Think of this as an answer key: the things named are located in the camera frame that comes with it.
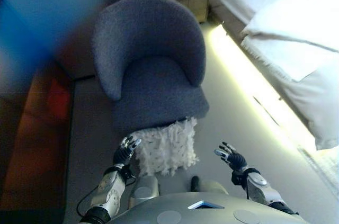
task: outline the wall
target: wall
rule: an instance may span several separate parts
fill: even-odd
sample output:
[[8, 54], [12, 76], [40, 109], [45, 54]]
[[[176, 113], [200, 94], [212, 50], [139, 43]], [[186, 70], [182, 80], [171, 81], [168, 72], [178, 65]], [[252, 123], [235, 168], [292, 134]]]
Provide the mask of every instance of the wall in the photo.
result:
[[7, 1], [33, 37], [72, 78], [94, 74], [90, 51], [93, 24], [101, 8], [118, 0]]

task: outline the bed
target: bed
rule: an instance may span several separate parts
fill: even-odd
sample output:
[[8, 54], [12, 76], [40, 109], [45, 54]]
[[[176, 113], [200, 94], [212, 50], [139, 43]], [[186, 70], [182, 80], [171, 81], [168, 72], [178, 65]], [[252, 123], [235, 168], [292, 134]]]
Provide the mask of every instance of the bed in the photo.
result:
[[307, 119], [317, 149], [339, 140], [337, 0], [220, 0], [244, 24], [241, 46], [263, 62]]

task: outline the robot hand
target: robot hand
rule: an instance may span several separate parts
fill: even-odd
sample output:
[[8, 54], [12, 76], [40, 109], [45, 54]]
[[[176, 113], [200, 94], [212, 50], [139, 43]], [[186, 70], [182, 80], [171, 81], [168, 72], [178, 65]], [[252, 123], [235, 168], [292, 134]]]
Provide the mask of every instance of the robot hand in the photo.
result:
[[134, 150], [138, 147], [140, 143], [140, 138], [134, 140], [133, 136], [125, 137], [120, 143], [119, 148], [114, 153], [113, 165], [128, 165], [132, 158]]
[[287, 207], [278, 191], [271, 188], [270, 184], [255, 168], [249, 168], [243, 155], [228, 143], [222, 142], [215, 154], [221, 156], [233, 170], [232, 182], [234, 185], [241, 185], [247, 192], [247, 199], [268, 205], [288, 214], [297, 214]]
[[120, 208], [120, 198], [126, 182], [133, 177], [129, 162], [141, 139], [125, 137], [113, 157], [113, 166], [108, 168], [92, 198], [91, 207], [80, 223], [105, 224], [115, 216]]

